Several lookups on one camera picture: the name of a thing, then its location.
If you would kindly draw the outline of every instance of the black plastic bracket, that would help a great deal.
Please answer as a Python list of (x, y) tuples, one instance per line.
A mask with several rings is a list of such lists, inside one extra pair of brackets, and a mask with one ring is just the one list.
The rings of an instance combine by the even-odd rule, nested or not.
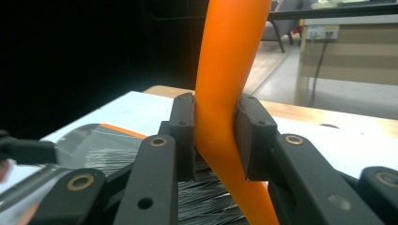
[(29, 225), (99, 224), (106, 200), (98, 200), (105, 175), (79, 169), (63, 176), (40, 203)]
[(176, 142), (168, 135), (143, 140), (114, 225), (177, 223)]
[(383, 224), (309, 140), (280, 135), (270, 157), (268, 190), (281, 224)]
[(273, 147), (278, 127), (257, 98), (243, 94), (235, 110), (235, 139), (245, 178), (268, 180), (268, 153)]
[(195, 150), (193, 145), (195, 99), (192, 93), (174, 99), (170, 121), (162, 121), (159, 134), (176, 140), (176, 169), (178, 181), (194, 179)]
[(398, 224), (398, 172), (386, 167), (362, 171), (358, 193), (385, 224)]

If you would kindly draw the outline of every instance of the wooden table edge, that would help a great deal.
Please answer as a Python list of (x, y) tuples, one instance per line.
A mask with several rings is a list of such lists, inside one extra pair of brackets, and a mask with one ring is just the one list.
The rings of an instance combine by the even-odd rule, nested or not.
[[(192, 90), (162, 85), (152, 86), (144, 91), (147, 94), (168, 98), (175, 98), (188, 92), (194, 93)], [(346, 112), (326, 111), (263, 100), (260, 100), (260, 102), (272, 116), (311, 124), (331, 125), (362, 134), (398, 138), (397, 120)]]

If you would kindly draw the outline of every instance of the wall outlet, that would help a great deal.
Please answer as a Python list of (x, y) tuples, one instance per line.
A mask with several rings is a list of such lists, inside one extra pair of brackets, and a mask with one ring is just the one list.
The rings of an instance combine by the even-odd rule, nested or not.
[(307, 39), (337, 39), (340, 25), (309, 25), (307, 26)]

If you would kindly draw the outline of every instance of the orange object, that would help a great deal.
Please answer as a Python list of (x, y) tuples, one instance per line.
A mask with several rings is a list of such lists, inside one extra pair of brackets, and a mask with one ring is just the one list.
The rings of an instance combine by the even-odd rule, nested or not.
[(196, 81), (195, 144), (251, 224), (278, 224), (267, 186), (244, 178), (233, 112), (271, 0), (210, 0)]
[(101, 124), (101, 126), (104, 127), (104, 128), (109, 128), (109, 129), (112, 129), (112, 130), (119, 131), (121, 133), (129, 134), (129, 135), (131, 135), (133, 137), (137, 137), (137, 138), (140, 138), (140, 139), (145, 139), (147, 137), (144, 134), (137, 133), (137, 132), (134, 132), (134, 131), (131, 131), (131, 130), (128, 130), (128, 129), (124, 129), (122, 127), (113, 126), (113, 125), (110, 125), (110, 124)]

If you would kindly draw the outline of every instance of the dark background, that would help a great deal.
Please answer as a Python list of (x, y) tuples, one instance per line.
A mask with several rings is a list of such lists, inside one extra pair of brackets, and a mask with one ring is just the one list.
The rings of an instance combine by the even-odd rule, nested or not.
[(207, 2), (2, 1), (0, 128), (38, 139), (129, 91), (193, 89)]

